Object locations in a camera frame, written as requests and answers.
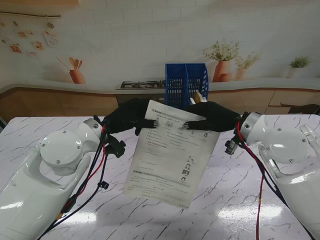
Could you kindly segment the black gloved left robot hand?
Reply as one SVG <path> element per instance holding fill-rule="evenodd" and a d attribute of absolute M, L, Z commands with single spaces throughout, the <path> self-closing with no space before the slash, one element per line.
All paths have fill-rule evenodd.
<path fill-rule="evenodd" d="M 145 119 L 150 99 L 133 98 L 122 103 L 115 111 L 107 115 L 102 124 L 106 125 L 111 134 L 135 128 L 138 136 L 142 129 L 154 129 L 159 123 L 156 119 Z"/>

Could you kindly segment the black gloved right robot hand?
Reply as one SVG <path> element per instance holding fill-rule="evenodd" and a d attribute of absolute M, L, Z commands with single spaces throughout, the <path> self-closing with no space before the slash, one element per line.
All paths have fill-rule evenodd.
<path fill-rule="evenodd" d="M 187 130 L 226 132 L 233 130 L 240 114 L 219 105 L 216 102 L 207 101 L 190 105 L 186 111 L 204 117 L 204 120 L 187 121 L 183 128 Z"/>

